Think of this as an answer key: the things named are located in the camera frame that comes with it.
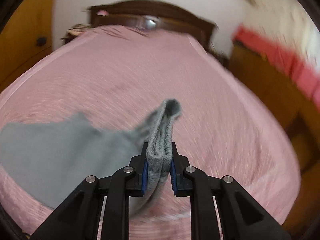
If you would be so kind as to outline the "grey pants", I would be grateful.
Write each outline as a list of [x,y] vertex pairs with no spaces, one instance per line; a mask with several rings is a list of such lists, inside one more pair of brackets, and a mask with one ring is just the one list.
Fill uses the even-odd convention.
[[96,128],[78,113],[61,122],[12,122],[1,129],[1,165],[26,193],[56,208],[86,176],[110,176],[146,149],[144,197],[130,205],[135,214],[161,194],[172,160],[172,132],[180,103],[164,100],[132,130]]

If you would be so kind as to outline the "pink floral bedspread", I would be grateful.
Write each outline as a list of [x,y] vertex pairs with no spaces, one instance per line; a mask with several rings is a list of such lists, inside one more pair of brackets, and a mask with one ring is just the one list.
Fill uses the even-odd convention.
[[[178,152],[210,176],[232,176],[283,224],[300,188],[292,145],[266,106],[190,35],[91,29],[1,93],[1,129],[82,113],[96,128],[132,130],[167,99],[181,106],[171,139]],[[1,205],[27,234],[55,209],[26,193],[2,165]],[[130,216],[132,239],[190,238],[189,202],[173,196],[168,180],[149,207]]]

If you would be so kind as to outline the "wooden cabinet under window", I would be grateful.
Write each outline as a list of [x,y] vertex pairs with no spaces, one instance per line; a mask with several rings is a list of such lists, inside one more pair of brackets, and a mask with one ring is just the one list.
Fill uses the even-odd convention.
[[295,149],[301,187],[284,228],[298,239],[319,218],[319,111],[285,74],[240,42],[228,69],[266,105]]

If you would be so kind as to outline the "pile of clothes on nightstand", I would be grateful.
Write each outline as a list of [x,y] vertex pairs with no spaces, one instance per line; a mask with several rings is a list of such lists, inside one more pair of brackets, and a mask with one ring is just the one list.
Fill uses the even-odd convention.
[[76,24],[66,31],[66,34],[61,40],[63,40],[63,44],[67,44],[91,28],[91,24]]

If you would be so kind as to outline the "dark wooden headboard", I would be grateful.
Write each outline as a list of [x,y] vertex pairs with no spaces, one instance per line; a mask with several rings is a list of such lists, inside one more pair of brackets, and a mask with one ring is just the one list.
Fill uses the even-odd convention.
[[[99,16],[99,10],[106,10],[108,16]],[[206,51],[217,25],[170,3],[158,0],[124,0],[105,5],[89,7],[90,21],[94,26],[123,25],[142,30],[163,29],[186,33],[194,37]]]

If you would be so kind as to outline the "black wardrobe knob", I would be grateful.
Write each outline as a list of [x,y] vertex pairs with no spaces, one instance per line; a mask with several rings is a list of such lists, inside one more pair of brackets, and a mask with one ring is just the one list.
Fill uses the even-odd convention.
[[43,36],[38,37],[37,40],[36,40],[36,46],[37,47],[42,47],[42,46],[46,45],[46,43],[47,43],[47,38],[43,37]]

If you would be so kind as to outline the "pink item on headboard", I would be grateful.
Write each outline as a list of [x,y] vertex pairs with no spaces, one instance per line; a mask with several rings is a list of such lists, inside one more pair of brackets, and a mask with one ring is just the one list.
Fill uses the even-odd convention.
[[99,15],[99,16],[108,16],[109,13],[106,10],[99,10],[97,12],[97,15]]

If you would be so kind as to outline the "red and white curtain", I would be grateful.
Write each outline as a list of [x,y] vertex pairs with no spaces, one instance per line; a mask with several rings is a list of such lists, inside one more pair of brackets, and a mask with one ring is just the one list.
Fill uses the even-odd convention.
[[255,0],[233,37],[319,103],[319,30],[297,0]]

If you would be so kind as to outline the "wooden wardrobe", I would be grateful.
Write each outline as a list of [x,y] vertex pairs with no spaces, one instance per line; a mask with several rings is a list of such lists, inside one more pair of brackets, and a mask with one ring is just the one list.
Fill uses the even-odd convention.
[[[1,32],[1,91],[52,52],[54,0],[24,0]],[[38,37],[47,43],[36,46]]]

